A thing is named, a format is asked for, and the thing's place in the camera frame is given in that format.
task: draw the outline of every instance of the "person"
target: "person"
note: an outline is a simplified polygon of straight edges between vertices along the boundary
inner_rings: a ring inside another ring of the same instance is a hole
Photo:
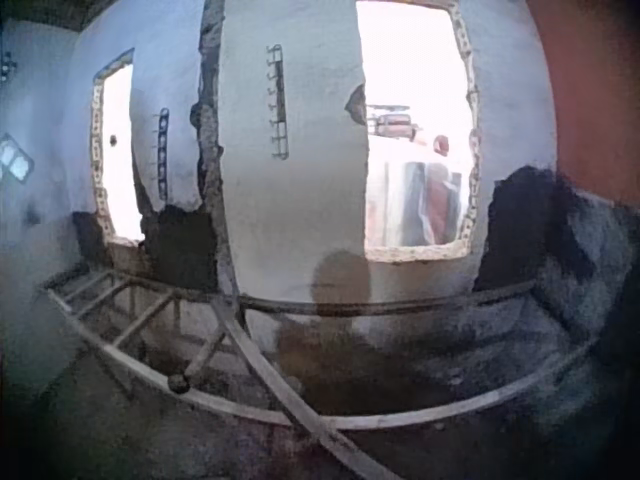
[[[433,140],[433,151],[443,157],[449,156],[449,137],[446,135],[438,135]]]
[[[433,150],[440,157],[449,156],[449,138],[438,135]],[[458,233],[460,191],[451,181],[444,161],[407,163],[408,185],[403,213],[403,246],[443,245],[453,242]]]

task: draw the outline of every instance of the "doorway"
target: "doorway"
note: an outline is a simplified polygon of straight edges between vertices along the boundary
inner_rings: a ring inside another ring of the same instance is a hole
[[[140,227],[133,181],[131,143],[131,80],[133,63],[104,78],[102,100],[102,185],[116,237],[140,242]]]

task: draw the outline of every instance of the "ceiling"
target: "ceiling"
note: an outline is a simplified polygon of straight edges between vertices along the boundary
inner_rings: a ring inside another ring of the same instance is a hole
[[[29,20],[79,32],[116,0],[0,0],[0,21]]]

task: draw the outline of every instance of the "small window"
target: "small window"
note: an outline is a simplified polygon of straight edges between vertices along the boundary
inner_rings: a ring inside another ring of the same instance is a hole
[[[370,260],[456,258],[469,250],[477,174],[470,60],[456,38],[466,33],[456,32],[451,14],[433,3],[356,4],[370,125]]]
[[[9,135],[5,135],[0,140],[0,164],[0,169],[11,173],[16,180],[22,183],[27,180],[31,170],[33,170],[33,160]]]

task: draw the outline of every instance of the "wooden beam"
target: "wooden beam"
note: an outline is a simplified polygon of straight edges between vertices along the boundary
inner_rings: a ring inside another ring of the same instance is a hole
[[[120,346],[129,340],[131,336],[142,330],[160,311],[166,307],[173,299],[173,292],[165,293],[160,297],[156,303],[147,308],[142,315],[140,315],[133,323],[131,323],[125,330],[116,338],[111,345],[115,348]]]
[[[233,311],[222,299],[214,298],[212,308],[247,364],[285,408],[291,421],[303,427],[311,437],[343,465],[365,480],[400,480],[400,477],[360,450],[355,443],[326,424],[322,418],[287,384],[262,356],[244,332]]]
[[[48,291],[49,297],[60,307],[67,323],[80,335],[85,341],[93,346],[100,348],[104,354],[108,355],[113,361],[120,364],[123,368],[127,368],[141,380],[149,385],[155,386],[165,393],[175,398],[179,398],[191,405],[202,408],[208,412],[219,415],[232,415],[247,421],[260,423],[263,425],[277,425],[281,427],[291,427],[291,421],[282,413],[273,410],[265,410],[262,408],[242,405],[232,402],[225,398],[201,392],[192,389],[184,395],[175,395],[167,387],[167,377],[153,370],[126,353],[113,348],[112,345],[106,344],[98,335],[91,332],[84,324],[73,315],[70,315],[65,309],[64,301],[58,297],[53,291]],[[581,346],[575,348],[565,357],[554,361],[545,362],[535,372],[522,377],[512,383],[504,385],[495,390],[491,390],[475,397],[465,400],[441,405],[437,407],[424,408],[421,410],[412,410],[402,413],[392,413],[385,415],[361,415],[361,416],[324,416],[322,419],[333,428],[344,431],[383,431],[394,428],[412,427],[416,425],[424,425],[426,423],[447,420],[459,415],[471,412],[481,411],[486,408],[500,405],[514,397],[524,394],[542,381],[554,378],[554,376],[565,372],[576,362],[584,358],[591,348],[593,348],[597,339],[590,339]]]
[[[93,277],[92,279],[90,279],[87,282],[85,282],[82,285],[80,285],[80,287],[77,290],[73,291],[72,293],[70,293],[66,297],[63,297],[63,300],[66,303],[69,303],[69,302],[73,301],[75,298],[77,298],[80,295],[82,295],[83,293],[91,290],[93,287],[95,287],[99,283],[102,283],[110,275],[111,275],[111,272],[109,272],[108,270],[100,273],[98,276]]]
[[[204,367],[211,361],[216,350],[222,344],[225,333],[222,327],[216,328],[213,335],[205,344],[198,350],[196,356],[191,360],[191,363],[187,366],[186,370],[182,374],[172,375],[169,377],[167,385],[169,389],[177,394],[184,394],[188,392],[193,384],[197,381],[198,375],[202,372]]]
[[[464,308],[507,300],[529,293],[535,282],[528,281],[493,290],[464,295],[420,300],[402,300],[380,303],[308,303],[281,302],[250,296],[241,296],[240,304],[248,310],[264,313],[288,313],[291,315],[324,316],[334,318],[376,317],[383,315],[408,315],[444,308]]]
[[[126,280],[117,282],[113,287],[111,287],[109,290],[104,291],[94,301],[92,301],[86,307],[80,310],[80,312],[76,314],[76,317],[78,318],[78,320],[81,320],[82,318],[86,317],[93,310],[98,308],[104,302],[111,300],[113,297],[115,297],[118,293],[120,293],[122,290],[127,288],[129,285],[130,283]]]
[[[191,381],[196,377],[202,369],[209,363],[214,353],[224,340],[225,333],[222,327],[216,328],[211,338],[202,346],[196,356],[193,358],[187,369],[184,371],[184,376]]]

